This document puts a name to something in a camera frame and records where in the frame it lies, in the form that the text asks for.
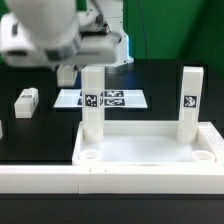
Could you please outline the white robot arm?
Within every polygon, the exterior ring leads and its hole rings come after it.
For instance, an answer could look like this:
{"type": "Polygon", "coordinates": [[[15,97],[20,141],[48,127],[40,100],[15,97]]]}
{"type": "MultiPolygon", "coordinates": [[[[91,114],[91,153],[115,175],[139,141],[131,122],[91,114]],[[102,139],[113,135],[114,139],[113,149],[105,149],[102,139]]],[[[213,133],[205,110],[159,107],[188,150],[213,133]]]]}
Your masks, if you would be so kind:
{"type": "Polygon", "coordinates": [[[0,56],[15,67],[100,65],[133,62],[123,28],[124,0],[4,0],[0,56]]]}

